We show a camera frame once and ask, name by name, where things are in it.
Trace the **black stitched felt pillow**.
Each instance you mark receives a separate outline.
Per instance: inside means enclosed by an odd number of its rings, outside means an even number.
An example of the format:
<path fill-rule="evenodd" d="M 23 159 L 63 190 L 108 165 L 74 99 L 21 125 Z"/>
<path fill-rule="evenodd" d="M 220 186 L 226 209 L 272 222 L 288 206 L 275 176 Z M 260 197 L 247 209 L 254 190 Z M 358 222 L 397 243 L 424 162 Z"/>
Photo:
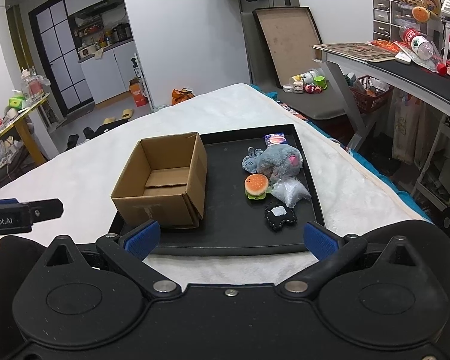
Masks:
<path fill-rule="evenodd" d="M 283 203 L 273 203 L 265 208 L 265 220 L 267 226 L 275 233 L 280 232 L 283 227 L 294 226 L 297 217 L 293 208 Z"/>

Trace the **green toy cup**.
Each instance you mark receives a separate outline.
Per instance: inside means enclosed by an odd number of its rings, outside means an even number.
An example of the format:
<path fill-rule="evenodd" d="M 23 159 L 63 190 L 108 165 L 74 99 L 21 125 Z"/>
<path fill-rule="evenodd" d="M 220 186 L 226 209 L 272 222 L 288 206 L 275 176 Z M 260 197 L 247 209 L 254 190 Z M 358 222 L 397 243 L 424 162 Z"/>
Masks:
<path fill-rule="evenodd" d="M 328 88 L 328 81 L 324 76 L 314 77 L 314 84 L 322 90 L 326 90 Z"/>

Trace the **orange cardboard box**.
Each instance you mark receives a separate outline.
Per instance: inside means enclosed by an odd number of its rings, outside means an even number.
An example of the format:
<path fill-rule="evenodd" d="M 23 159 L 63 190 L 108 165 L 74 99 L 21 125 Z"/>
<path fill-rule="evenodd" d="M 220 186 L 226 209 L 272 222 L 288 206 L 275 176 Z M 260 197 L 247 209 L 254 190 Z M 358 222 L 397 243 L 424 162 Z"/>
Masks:
<path fill-rule="evenodd" d="M 129 81 L 129 91 L 137 107 L 145 106 L 148 103 L 148 98 L 137 77 Z"/>

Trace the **hamburger plush toy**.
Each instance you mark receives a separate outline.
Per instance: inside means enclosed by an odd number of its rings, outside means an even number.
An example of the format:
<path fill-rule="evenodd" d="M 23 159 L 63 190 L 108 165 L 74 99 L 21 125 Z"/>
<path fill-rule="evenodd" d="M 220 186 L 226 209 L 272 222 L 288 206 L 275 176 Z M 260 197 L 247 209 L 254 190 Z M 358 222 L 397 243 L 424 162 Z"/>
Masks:
<path fill-rule="evenodd" d="M 268 188 L 269 180 L 263 174 L 251 174 L 244 180 L 245 196 L 249 200 L 263 200 Z"/>

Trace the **clear plastic bag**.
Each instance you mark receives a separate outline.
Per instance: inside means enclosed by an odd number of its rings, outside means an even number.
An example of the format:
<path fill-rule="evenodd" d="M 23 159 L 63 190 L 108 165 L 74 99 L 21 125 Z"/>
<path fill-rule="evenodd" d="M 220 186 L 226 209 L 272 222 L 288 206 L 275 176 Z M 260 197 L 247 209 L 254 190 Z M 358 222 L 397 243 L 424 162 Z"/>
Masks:
<path fill-rule="evenodd" d="M 269 193 L 288 208 L 294 208 L 300 200 L 311 200 L 309 190 L 296 177 L 277 181 L 269 188 Z"/>

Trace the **grey desk with black mat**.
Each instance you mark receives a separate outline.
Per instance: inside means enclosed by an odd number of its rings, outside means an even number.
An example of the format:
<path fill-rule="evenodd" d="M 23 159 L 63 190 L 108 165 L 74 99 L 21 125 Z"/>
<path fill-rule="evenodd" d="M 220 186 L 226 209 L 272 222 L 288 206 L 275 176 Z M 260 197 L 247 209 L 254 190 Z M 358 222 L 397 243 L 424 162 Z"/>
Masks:
<path fill-rule="evenodd" d="M 417 97 L 450 117 L 450 77 L 439 76 L 417 65 L 407 66 L 395 60 L 365 62 L 331 51 L 328 45 L 314 46 L 314 61 L 319 63 L 329 84 L 343 104 L 353 126 L 354 135 L 348 143 L 352 150 L 360 148 L 379 119 L 380 111 L 361 115 L 343 77 L 343 68 L 376 77 L 407 94 Z"/>

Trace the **black rectangular tray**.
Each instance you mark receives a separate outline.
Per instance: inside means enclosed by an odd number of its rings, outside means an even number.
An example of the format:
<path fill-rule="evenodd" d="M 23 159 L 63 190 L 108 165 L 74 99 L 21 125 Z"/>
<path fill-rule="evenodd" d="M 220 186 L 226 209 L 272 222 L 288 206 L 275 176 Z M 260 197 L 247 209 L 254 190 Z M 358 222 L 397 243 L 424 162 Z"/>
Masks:
<path fill-rule="evenodd" d="M 197 228 L 161 227 L 161 239 L 155 254 L 177 256 L 238 256 L 294 253 L 305 249 L 304 225 L 324 222 L 311 171 L 303 166 L 297 178 L 309 190 L 311 199 L 294 207 L 297 223 L 273 232 L 266 224 L 265 208 L 280 200 L 267 194 L 262 200 L 245 196 L 248 176 L 242 160 L 248 148 L 263 149 L 264 136 L 283 133 L 288 144 L 302 147 L 292 124 L 253 127 L 219 133 L 199 134 L 207 154 L 205 213 Z M 125 223 L 117 212 L 110 227 L 113 233 L 126 233 L 135 226 Z"/>

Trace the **plastic water bottle red label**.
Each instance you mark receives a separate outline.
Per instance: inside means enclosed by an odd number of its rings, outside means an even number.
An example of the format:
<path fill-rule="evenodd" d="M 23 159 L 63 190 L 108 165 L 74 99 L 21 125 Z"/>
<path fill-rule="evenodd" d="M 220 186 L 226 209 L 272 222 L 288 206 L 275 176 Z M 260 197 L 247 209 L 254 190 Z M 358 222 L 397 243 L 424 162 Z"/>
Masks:
<path fill-rule="evenodd" d="M 436 47 L 420 31 L 413 27 L 399 29 L 401 40 L 418 57 L 418 60 L 428 69 L 444 77 L 448 70 L 437 54 Z"/>

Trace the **orange bag on floor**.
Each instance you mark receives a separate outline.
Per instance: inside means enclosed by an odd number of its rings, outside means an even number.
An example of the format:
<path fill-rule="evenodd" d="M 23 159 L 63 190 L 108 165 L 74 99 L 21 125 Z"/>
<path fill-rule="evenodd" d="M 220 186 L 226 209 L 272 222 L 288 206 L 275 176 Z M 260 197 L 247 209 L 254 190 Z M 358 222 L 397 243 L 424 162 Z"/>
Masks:
<path fill-rule="evenodd" d="M 171 105 L 180 104 L 181 102 L 185 102 L 194 97 L 195 94 L 189 88 L 174 88 L 171 93 Z"/>

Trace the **large brown framed board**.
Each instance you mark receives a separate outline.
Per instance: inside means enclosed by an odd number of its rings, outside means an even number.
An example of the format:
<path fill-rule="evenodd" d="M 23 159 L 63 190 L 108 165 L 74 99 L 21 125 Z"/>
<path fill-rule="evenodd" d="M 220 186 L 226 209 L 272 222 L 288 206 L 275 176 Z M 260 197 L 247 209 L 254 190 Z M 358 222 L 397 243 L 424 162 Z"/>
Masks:
<path fill-rule="evenodd" d="M 309 7 L 270 7 L 253 12 L 266 42 L 277 83 L 286 85 L 292 76 L 320 65 L 313 46 L 322 43 Z"/>

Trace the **grey drawer organizer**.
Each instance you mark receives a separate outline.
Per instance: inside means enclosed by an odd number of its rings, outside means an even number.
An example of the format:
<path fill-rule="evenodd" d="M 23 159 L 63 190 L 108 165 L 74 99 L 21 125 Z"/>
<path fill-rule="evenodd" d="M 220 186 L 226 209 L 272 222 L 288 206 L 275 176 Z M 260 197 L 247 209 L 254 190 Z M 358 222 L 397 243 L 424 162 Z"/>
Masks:
<path fill-rule="evenodd" d="M 412 16 L 413 6 L 395 0 L 372 0 L 373 39 L 401 41 L 400 28 L 411 27 L 426 33 L 426 24 Z"/>

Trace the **brown cardboard box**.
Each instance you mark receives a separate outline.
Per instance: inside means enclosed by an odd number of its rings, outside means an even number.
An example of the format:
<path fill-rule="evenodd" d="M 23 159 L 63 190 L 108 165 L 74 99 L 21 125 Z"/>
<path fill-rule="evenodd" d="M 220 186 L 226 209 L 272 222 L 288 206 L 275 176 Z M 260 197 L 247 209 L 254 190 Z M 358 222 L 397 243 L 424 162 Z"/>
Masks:
<path fill-rule="evenodd" d="M 141 139 L 111 193 L 129 226 L 197 228 L 204 218 L 207 154 L 198 133 Z"/>

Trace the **grey plush mouse toy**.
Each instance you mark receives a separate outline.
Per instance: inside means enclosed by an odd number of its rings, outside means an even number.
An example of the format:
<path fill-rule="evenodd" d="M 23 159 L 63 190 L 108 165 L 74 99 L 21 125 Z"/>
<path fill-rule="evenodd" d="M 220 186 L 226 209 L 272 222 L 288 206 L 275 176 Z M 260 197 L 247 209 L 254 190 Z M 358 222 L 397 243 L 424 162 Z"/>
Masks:
<path fill-rule="evenodd" d="M 271 145 L 258 156 L 257 173 L 265 175 L 272 183 L 294 177 L 302 169 L 301 152 L 288 144 Z"/>

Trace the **blue-grey bunny felt toy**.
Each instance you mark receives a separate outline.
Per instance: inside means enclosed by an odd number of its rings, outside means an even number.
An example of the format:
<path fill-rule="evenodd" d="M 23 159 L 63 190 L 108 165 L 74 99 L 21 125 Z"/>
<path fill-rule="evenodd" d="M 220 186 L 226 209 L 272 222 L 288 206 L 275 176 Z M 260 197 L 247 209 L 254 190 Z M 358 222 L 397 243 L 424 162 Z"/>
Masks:
<path fill-rule="evenodd" d="M 257 164 L 263 150 L 260 148 L 249 147 L 247 155 L 242 160 L 242 168 L 250 174 L 257 173 Z"/>

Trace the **red plastic basket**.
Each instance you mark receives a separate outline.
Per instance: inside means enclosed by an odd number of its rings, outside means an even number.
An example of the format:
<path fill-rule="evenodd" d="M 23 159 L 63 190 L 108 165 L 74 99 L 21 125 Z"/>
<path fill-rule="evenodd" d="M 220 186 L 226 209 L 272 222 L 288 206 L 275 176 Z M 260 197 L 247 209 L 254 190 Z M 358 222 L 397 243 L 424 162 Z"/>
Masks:
<path fill-rule="evenodd" d="M 349 87 L 362 114 L 382 108 L 393 95 L 394 87 L 373 76 L 361 76 Z"/>

